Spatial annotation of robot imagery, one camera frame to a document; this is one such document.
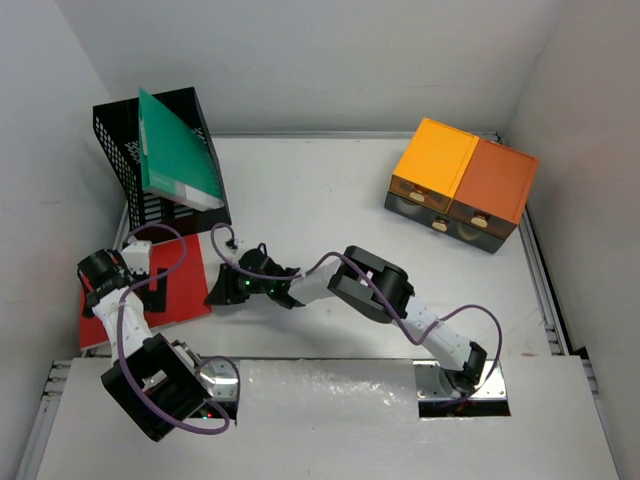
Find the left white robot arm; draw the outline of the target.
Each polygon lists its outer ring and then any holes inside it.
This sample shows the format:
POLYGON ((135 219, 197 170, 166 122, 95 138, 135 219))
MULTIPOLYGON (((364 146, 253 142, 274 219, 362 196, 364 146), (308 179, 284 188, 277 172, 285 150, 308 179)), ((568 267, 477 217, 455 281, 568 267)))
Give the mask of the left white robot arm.
POLYGON ((136 395, 119 359, 126 359, 134 382, 149 401, 183 421, 211 397, 196 375, 195 358, 176 342, 151 333, 144 303, 136 294, 122 296, 136 277, 119 252, 101 249, 86 257, 77 265, 77 276, 84 293, 82 315, 100 320, 111 345, 112 366, 101 376, 103 386, 147 437, 162 440, 174 426, 136 395))

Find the red notebook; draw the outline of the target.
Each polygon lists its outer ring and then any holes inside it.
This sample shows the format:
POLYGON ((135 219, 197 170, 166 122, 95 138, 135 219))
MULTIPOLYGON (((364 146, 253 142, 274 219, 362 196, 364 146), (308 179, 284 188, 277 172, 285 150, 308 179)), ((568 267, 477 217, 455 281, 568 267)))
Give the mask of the red notebook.
MULTIPOLYGON (((152 330, 174 323, 182 323, 211 313, 204 304, 209 293, 200 241, 196 234, 185 237, 187 257, 179 269, 168 276, 167 306, 164 312, 146 313, 152 330)), ((182 249, 177 240, 156 244, 151 251, 154 274, 173 266, 182 249)), ((108 344, 107 334, 99 319, 79 316, 79 348, 81 350, 108 344)))

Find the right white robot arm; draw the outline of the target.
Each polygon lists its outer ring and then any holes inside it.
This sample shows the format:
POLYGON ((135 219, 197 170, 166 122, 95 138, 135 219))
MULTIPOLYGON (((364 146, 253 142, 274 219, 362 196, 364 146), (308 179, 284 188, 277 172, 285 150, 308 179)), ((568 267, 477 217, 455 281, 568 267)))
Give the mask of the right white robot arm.
POLYGON ((204 303, 239 305, 253 295, 288 310, 336 297, 373 322, 395 325, 410 343, 425 348, 449 391, 469 396, 480 384, 487 352, 425 307, 403 269, 360 247, 329 253, 304 271, 276 263, 261 243, 237 259, 222 260, 204 303))

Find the right metal arm base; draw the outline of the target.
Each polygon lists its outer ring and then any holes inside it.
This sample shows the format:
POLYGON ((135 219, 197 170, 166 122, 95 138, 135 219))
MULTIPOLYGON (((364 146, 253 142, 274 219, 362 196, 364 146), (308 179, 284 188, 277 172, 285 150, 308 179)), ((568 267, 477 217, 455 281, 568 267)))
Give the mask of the right metal arm base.
MULTIPOLYGON (((508 398, 506 384, 500 365, 489 373, 493 362, 485 362, 480 382, 475 387, 472 401, 506 401, 508 398)), ((436 360, 413 361, 417 396, 420 401, 444 402, 456 399, 461 394, 449 383, 436 360)))

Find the green notebook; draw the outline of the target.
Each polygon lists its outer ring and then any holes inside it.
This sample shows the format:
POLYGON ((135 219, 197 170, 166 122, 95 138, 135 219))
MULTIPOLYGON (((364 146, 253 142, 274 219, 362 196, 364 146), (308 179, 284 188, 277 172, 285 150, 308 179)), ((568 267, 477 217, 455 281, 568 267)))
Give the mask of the green notebook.
POLYGON ((208 145, 144 89, 139 90, 142 188, 196 211, 222 208, 221 181, 208 145))

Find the left metal arm base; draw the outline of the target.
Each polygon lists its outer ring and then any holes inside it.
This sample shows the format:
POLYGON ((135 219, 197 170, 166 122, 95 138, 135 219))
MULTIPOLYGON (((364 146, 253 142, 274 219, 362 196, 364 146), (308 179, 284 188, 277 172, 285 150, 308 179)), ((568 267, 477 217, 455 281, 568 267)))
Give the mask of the left metal arm base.
POLYGON ((195 373, 208 394, 218 402, 232 402, 239 397, 239 373, 235 363, 226 357, 205 359, 195 373))

